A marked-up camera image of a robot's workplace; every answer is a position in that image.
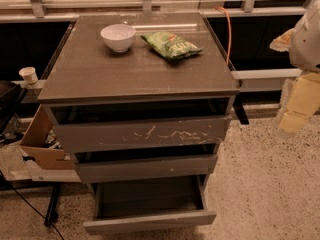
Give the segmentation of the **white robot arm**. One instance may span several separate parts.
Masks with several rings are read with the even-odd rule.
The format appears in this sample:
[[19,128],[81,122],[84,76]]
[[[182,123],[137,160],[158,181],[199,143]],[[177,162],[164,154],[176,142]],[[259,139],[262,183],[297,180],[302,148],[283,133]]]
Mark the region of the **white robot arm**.
[[290,63],[301,70],[295,80],[285,80],[276,116],[277,134],[291,137],[320,108],[320,1],[307,9],[294,28],[274,39],[270,48],[287,51]]

